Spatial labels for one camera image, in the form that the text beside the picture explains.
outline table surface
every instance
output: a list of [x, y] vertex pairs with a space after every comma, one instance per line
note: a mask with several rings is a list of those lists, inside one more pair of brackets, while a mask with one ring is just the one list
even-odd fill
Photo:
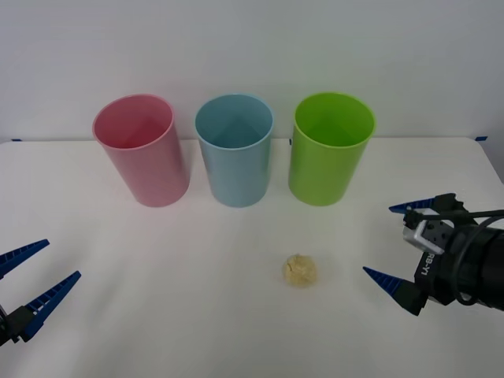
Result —
[[[2, 305], [83, 275], [32, 341], [1, 348], [2, 377], [502, 376], [503, 313], [430, 302], [414, 317], [361, 268], [413, 279], [420, 252], [388, 206], [456, 192], [472, 211], [504, 207], [476, 142], [372, 139], [324, 208], [290, 193], [286, 139], [273, 141], [268, 193], [245, 209], [213, 199], [195, 141], [183, 152], [187, 193], [151, 209], [97, 143], [0, 145], [2, 250], [51, 242], [0, 281]], [[318, 285], [282, 281], [292, 254], [314, 256]]]

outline white wall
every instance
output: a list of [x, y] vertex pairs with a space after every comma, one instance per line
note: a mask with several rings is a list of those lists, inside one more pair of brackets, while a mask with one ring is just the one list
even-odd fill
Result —
[[233, 91], [272, 106], [276, 136], [315, 91], [365, 100], [378, 135], [482, 135], [501, 116], [503, 20], [503, 0], [1, 0], [0, 138], [90, 138], [138, 92], [192, 137], [199, 106]]

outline blue cup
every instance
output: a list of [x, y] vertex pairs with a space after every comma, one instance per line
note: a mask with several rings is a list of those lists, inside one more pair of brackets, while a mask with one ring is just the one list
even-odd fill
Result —
[[259, 201], [269, 182], [270, 107], [248, 94], [227, 94], [208, 101], [195, 123], [217, 201], [231, 207]]

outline cup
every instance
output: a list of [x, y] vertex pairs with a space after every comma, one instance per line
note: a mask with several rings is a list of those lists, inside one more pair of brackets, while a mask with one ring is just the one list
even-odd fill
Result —
[[371, 110], [347, 94], [318, 93], [295, 110], [289, 187], [313, 206], [338, 202], [375, 131]]
[[208, 101], [198, 111], [195, 126], [217, 201], [231, 207], [259, 201], [269, 182], [269, 106], [248, 94], [227, 94]]
[[186, 192], [189, 175], [163, 98], [134, 94], [111, 102], [94, 119], [93, 134], [141, 204], [167, 206]]

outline cup rim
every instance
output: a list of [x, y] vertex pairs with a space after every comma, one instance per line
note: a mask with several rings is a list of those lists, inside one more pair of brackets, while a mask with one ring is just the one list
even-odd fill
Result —
[[[217, 146], [213, 143], [210, 143], [209, 141], [207, 141], [206, 139], [202, 138], [200, 135], [199, 135], [199, 131], [198, 131], [198, 128], [196, 127], [196, 120], [198, 119], [198, 115], [199, 113], [202, 111], [203, 107], [208, 104], [209, 102], [212, 102], [214, 100], [217, 100], [218, 98], [222, 98], [222, 97], [228, 97], [228, 96], [245, 96], [245, 97], [250, 97], [250, 98], [253, 98], [255, 100], [258, 100], [262, 105], [266, 106], [266, 108], [269, 110], [269, 113], [271, 114], [271, 126], [269, 127], [269, 130], [268, 132], [265, 134], [265, 136], [263, 136], [262, 138], [260, 138], [256, 143], [252, 143], [248, 146], [244, 146], [244, 147], [233, 147], [233, 148], [225, 148], [225, 147], [221, 147], [221, 146]], [[216, 96], [216, 97], [213, 97], [211, 98], [210, 100], [206, 101], [198, 110], [198, 112], [196, 112], [196, 116], [195, 116], [195, 131], [196, 131], [196, 135], [198, 136], [198, 139], [202, 142], [204, 142], [207, 146], [211, 146], [212, 148], [216, 148], [218, 150], [223, 150], [223, 151], [241, 151], [241, 150], [246, 150], [248, 148], [252, 148], [258, 144], [260, 144], [262, 141], [264, 141], [265, 139], [267, 139], [271, 133], [273, 132], [273, 126], [275, 125], [275, 113], [273, 112], [273, 110], [271, 109], [271, 107], [268, 105], [268, 103], [266, 101], [264, 101], [262, 98], [256, 96], [255, 94], [249, 94], [249, 93], [242, 93], [242, 92], [236, 92], [236, 93], [228, 93], [228, 94], [221, 94], [219, 96]]]
[[[125, 100], [126, 98], [133, 98], [133, 97], [143, 97], [143, 98], [155, 98], [157, 100], [160, 100], [162, 101], [163, 103], [165, 103], [169, 109], [170, 109], [170, 112], [172, 112], [172, 120], [170, 121], [170, 125], [168, 126], [168, 128], [161, 134], [159, 135], [155, 140], [151, 141], [151, 142], [148, 142], [147, 144], [143, 144], [142, 146], [138, 146], [138, 147], [131, 147], [131, 148], [120, 148], [120, 147], [114, 147], [114, 146], [109, 146], [108, 144], [102, 142], [96, 135], [96, 121], [98, 120], [98, 118], [102, 115], [102, 113], [108, 109], [110, 106], [113, 106], [113, 105], [116, 105], [118, 102], [120, 101], [123, 101]], [[112, 102], [108, 103], [107, 105], [105, 105], [99, 112], [98, 114], [96, 115], [96, 117], [94, 118], [93, 120], [93, 136], [94, 136], [94, 140], [96, 140], [98, 143], [100, 143], [102, 146], [108, 148], [108, 149], [111, 149], [111, 150], [117, 150], [117, 151], [135, 151], [135, 150], [141, 150], [142, 148], [147, 148], [148, 146], [151, 146], [153, 144], [155, 144], [158, 140], [162, 139], [166, 134], [169, 133], [169, 131], [173, 128], [173, 124], [175, 123], [175, 114], [173, 112], [173, 107], [172, 105], [166, 101], [164, 98], [162, 98], [161, 96], [157, 96], [155, 94], [148, 94], [148, 93], [138, 93], [138, 94], [128, 94], [126, 96], [123, 96], [123, 97], [120, 97], [120, 98], [117, 98], [115, 100], [113, 100]]]
[[[316, 96], [319, 96], [319, 95], [338, 95], [338, 96], [344, 96], [344, 97], [347, 97], [347, 98], [351, 98], [352, 100], [358, 102], [359, 104], [363, 105], [366, 110], [368, 110], [369, 114], [371, 115], [371, 118], [372, 118], [372, 129], [371, 129], [371, 132], [369, 133], [369, 135], [363, 139], [361, 142], [359, 143], [355, 143], [355, 144], [352, 144], [351, 146], [330, 146], [328, 144], [323, 144], [321, 142], [318, 142], [316, 141], [315, 139], [311, 139], [307, 134], [305, 134], [305, 132], [299, 127], [298, 125], [298, 121], [296, 120], [296, 113], [298, 112], [298, 108], [299, 106], [307, 99], [309, 98], [312, 98], [312, 97], [316, 97]], [[321, 146], [321, 147], [324, 147], [324, 148], [328, 148], [328, 149], [331, 149], [331, 150], [346, 150], [346, 149], [350, 149], [350, 148], [355, 148], [357, 146], [361, 146], [363, 144], [366, 144], [373, 136], [373, 134], [375, 133], [375, 130], [376, 130], [376, 118], [375, 118], [375, 115], [374, 113], [372, 112], [371, 108], [369, 108], [369, 106], [367, 106], [363, 101], [361, 101], [359, 98], [356, 98], [354, 96], [351, 96], [349, 94], [346, 94], [346, 93], [343, 93], [343, 92], [332, 92], [332, 91], [327, 91], [327, 92], [317, 92], [317, 93], [314, 93], [314, 94], [311, 94], [310, 96], [308, 97], [305, 97], [303, 100], [301, 100], [301, 102], [296, 106], [296, 109], [294, 110], [294, 125], [295, 125], [295, 128], [296, 130], [302, 135], [304, 136], [305, 138], [307, 138], [310, 142], [312, 143], [315, 143], [317, 144], [318, 146]]]

